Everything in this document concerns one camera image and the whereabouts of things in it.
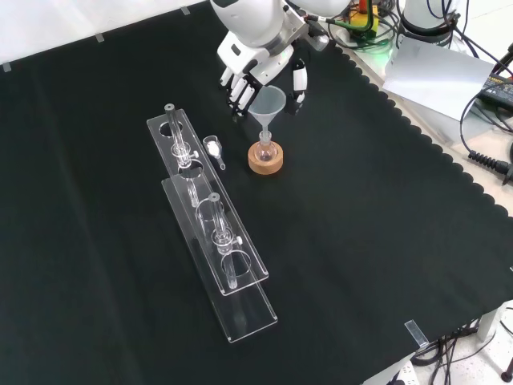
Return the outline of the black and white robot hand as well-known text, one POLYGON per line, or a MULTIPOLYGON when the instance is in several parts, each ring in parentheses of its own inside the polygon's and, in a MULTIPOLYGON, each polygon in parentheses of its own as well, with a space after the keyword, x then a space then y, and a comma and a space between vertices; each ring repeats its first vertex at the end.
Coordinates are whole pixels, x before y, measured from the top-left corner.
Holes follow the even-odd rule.
POLYGON ((287 96, 286 108, 295 115, 305 101, 308 72, 305 61, 291 44, 277 55, 270 55, 263 47, 245 46, 229 31, 217 49, 225 65, 219 85, 226 90, 227 104, 239 118, 247 114, 249 106, 264 87, 289 67, 292 71, 293 90, 287 96))

